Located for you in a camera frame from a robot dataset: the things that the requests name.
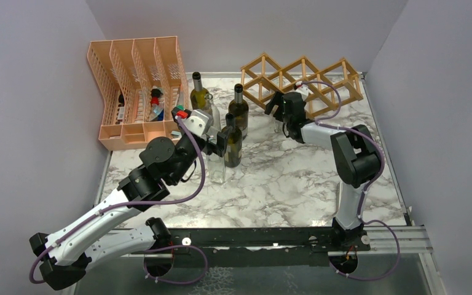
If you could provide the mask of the green bottle black cap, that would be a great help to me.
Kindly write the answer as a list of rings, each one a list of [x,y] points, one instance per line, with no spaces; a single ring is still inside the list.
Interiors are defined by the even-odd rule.
[[[222,132],[228,131],[230,127],[232,127],[232,131],[227,136],[227,149],[224,155],[224,163],[226,167],[234,168],[241,162],[243,135],[236,124],[236,117],[228,112],[226,114],[226,126],[222,129]]]

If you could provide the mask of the squat clear glass bottle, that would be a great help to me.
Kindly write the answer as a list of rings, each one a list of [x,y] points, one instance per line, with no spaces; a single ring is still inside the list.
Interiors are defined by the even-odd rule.
[[[224,158],[213,153],[207,158],[208,176],[213,183],[223,184],[226,180]]]

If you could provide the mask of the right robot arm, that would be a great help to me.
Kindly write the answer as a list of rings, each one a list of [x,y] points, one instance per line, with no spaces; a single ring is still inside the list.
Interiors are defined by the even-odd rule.
[[[299,92],[277,92],[265,113],[283,123],[286,137],[332,151],[339,183],[339,207],[332,219],[330,242],[345,250],[363,235],[364,200],[371,184],[382,174],[384,158],[365,125],[330,126],[311,120]]]

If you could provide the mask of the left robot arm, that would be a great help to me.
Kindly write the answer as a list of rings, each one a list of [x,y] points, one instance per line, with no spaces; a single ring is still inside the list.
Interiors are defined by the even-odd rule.
[[[169,186],[185,182],[193,164],[205,168],[204,156],[223,157],[233,127],[220,130],[202,110],[174,108],[173,120],[181,131],[177,143],[160,136],[140,153],[133,169],[103,201],[70,225],[52,234],[36,233],[29,240],[36,260],[30,274],[39,272],[39,283],[58,291],[113,258],[144,251],[172,251],[176,244],[160,218],[123,233],[112,230],[155,205],[166,205]]]

